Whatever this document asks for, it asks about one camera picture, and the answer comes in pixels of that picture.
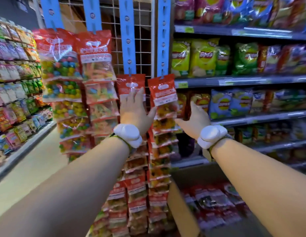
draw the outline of floor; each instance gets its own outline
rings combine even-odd
[[[0,216],[45,179],[66,166],[55,128],[0,182]]]

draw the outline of gray wall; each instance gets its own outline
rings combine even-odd
[[[19,9],[16,0],[0,0],[0,17],[13,21],[16,25],[23,26],[31,31],[39,28],[35,11],[26,1],[28,12]]]

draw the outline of forearm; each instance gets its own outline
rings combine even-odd
[[[306,175],[227,138],[211,154],[273,236],[306,236]]]
[[[85,236],[129,152],[123,140],[105,139],[3,214],[0,236]]]

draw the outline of hand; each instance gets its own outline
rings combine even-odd
[[[184,132],[194,139],[198,139],[200,132],[203,128],[211,125],[208,114],[195,103],[190,103],[191,116],[189,121],[183,121],[182,119],[175,119]]]
[[[153,107],[146,115],[143,106],[143,93],[143,87],[137,94],[132,89],[127,97],[120,99],[120,123],[135,125],[139,129],[140,135],[144,135],[148,131],[156,114],[156,107]]]

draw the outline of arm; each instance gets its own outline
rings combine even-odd
[[[121,123],[140,134],[151,126],[156,109],[146,115],[144,90],[121,100]],[[0,217],[0,236],[85,236],[117,181],[129,147],[112,137],[64,167]]]
[[[197,139],[210,121],[204,111],[191,105],[190,120],[176,122]],[[273,236],[306,236],[306,175],[227,138],[211,154]]]

